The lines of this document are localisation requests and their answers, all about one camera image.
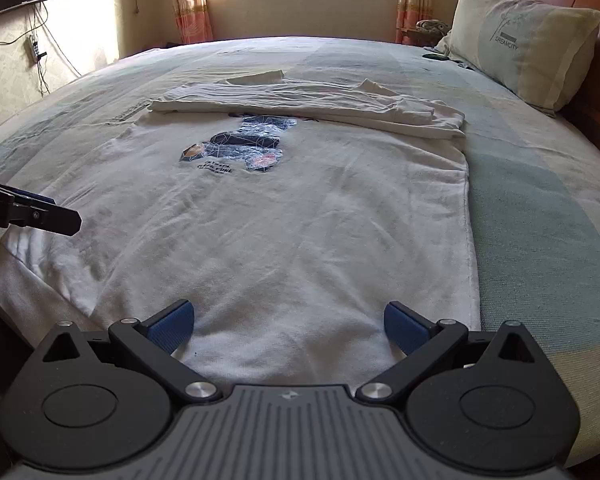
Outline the orange curtain left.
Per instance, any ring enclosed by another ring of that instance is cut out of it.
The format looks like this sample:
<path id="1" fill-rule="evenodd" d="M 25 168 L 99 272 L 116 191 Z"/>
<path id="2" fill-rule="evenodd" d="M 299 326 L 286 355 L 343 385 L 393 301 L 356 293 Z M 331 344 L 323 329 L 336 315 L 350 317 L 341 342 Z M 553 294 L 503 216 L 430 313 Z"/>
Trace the orange curtain left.
<path id="1" fill-rule="evenodd" d="M 183 44 L 213 40 L 207 0 L 171 0 L 176 27 Z"/>

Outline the small dark object on bed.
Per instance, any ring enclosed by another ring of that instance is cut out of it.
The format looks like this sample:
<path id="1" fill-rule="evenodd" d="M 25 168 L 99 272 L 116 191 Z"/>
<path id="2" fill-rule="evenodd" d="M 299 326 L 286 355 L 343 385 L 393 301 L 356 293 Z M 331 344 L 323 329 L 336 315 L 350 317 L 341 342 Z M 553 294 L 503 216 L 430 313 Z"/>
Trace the small dark object on bed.
<path id="1" fill-rule="evenodd" d="M 423 58 L 429 58 L 430 60 L 436 61 L 445 61 L 448 60 L 449 57 L 446 54 L 442 54 L 439 52 L 428 52 L 422 55 Z"/>

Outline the large dreamcity pillow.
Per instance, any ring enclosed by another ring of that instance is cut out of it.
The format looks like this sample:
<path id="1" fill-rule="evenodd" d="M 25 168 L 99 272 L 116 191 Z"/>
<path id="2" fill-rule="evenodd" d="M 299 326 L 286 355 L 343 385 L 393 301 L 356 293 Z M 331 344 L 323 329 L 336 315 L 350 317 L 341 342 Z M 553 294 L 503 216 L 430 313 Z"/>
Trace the large dreamcity pillow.
<path id="1" fill-rule="evenodd" d="M 544 51 L 538 28 L 547 10 L 533 10 L 532 0 L 458 0 L 452 28 L 436 50 L 461 58 L 499 82 L 524 102 L 547 113 L 556 74 L 533 58 Z"/>

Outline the bundle on bedside table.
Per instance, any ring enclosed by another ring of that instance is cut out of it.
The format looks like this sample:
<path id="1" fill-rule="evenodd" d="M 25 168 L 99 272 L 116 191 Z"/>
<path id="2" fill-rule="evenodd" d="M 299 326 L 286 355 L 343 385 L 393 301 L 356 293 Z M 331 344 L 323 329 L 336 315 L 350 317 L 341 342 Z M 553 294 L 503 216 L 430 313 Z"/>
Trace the bundle on bedside table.
<path id="1" fill-rule="evenodd" d="M 423 34 L 445 36 L 451 30 L 451 26 L 446 24 L 444 21 L 433 20 L 420 20 L 416 23 L 416 29 Z"/>

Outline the wooden bedside table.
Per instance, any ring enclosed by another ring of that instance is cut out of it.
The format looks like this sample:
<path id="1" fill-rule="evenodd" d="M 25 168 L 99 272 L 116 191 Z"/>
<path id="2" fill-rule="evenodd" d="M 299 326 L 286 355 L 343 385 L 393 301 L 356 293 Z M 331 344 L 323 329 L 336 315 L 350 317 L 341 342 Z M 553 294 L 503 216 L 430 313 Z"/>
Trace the wooden bedside table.
<path id="1" fill-rule="evenodd" d="M 442 39 L 440 32 L 426 32 L 417 28 L 404 28 L 402 30 L 401 44 L 415 47 L 434 47 Z"/>

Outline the pastel striped bed sheet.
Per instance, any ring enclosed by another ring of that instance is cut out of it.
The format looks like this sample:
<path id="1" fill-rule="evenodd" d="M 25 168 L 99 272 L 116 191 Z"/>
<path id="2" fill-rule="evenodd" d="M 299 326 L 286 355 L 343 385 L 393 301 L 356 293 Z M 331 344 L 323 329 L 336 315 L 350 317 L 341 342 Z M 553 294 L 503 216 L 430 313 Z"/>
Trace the pastel striped bed sheet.
<path id="1" fill-rule="evenodd" d="M 0 125 L 0 183 L 50 196 L 59 176 L 54 158 L 75 162 L 120 136 L 166 93 L 265 73 L 370 80 L 464 114 L 475 328 L 495 330 L 509 318 L 528 326 L 579 405 L 570 463 L 600 456 L 600 151 L 569 122 L 483 74 L 362 40 L 262 38 L 155 50 L 68 84 Z"/>

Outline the white printed sweatshirt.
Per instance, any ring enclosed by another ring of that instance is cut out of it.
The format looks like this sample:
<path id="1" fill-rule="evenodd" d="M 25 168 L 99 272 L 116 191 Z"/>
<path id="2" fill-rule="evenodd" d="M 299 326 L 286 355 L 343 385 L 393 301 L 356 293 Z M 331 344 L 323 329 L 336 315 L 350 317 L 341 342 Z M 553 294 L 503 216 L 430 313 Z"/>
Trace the white printed sweatshirt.
<path id="1" fill-rule="evenodd" d="M 382 311 L 480 324 L 464 114 L 366 80 L 186 84 L 50 163 L 72 237 L 11 228 L 0 307 L 40 341 L 196 311 L 178 357 L 221 384 L 357 386 L 396 362 Z"/>

